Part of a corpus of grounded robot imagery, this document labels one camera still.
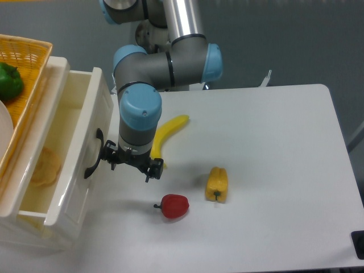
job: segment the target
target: green bell pepper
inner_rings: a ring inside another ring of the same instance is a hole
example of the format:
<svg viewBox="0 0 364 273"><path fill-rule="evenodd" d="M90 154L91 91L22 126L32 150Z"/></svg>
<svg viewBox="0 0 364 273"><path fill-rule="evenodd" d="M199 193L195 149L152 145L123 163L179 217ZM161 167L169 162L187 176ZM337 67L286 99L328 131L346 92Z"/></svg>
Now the green bell pepper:
<svg viewBox="0 0 364 273"><path fill-rule="evenodd" d="M0 63L0 100L8 101L18 96L24 88L17 67Z"/></svg>

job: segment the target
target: red bell pepper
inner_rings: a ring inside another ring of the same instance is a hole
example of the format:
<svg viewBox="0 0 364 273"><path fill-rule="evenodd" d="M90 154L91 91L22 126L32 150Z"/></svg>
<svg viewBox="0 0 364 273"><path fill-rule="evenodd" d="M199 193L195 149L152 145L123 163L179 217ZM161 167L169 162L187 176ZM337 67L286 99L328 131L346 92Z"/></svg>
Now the red bell pepper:
<svg viewBox="0 0 364 273"><path fill-rule="evenodd" d="M175 219L186 214L189 204L182 195L165 195L160 205L155 204L154 208L161 209L165 218Z"/></svg>

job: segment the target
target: pepper stem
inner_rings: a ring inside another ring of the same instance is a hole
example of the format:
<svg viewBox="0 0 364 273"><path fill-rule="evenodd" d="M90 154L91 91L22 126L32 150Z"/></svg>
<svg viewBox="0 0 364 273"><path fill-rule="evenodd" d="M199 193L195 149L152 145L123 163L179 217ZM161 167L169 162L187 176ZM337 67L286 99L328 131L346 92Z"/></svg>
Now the pepper stem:
<svg viewBox="0 0 364 273"><path fill-rule="evenodd" d="M217 201L217 197L221 195L221 192L217 192L217 191L216 191L216 192L214 192L214 195L215 195L215 199L216 199L216 201Z"/></svg>

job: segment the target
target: bread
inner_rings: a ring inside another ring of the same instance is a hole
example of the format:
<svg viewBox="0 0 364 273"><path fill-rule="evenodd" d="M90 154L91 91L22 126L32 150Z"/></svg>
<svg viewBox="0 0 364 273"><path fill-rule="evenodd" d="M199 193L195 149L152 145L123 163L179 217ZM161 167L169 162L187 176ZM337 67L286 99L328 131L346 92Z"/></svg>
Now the bread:
<svg viewBox="0 0 364 273"><path fill-rule="evenodd" d="M60 168L61 160L58 155L51 149L43 147L30 180L30 185L39 187L53 184Z"/></svg>

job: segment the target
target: white cabinet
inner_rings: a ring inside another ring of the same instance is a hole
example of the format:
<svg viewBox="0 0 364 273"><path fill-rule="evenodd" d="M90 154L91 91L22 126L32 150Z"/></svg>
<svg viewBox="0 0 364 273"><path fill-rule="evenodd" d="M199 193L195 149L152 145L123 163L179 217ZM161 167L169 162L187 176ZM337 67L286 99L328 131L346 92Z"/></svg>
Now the white cabinet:
<svg viewBox="0 0 364 273"><path fill-rule="evenodd" d="M86 168L98 156L100 128L107 136L113 110L102 70L70 71L67 60L50 57L24 141L3 179L0 197L0 241L66 249L78 237L93 189ZM43 147L61 159L61 171L50 186L29 185Z"/></svg>

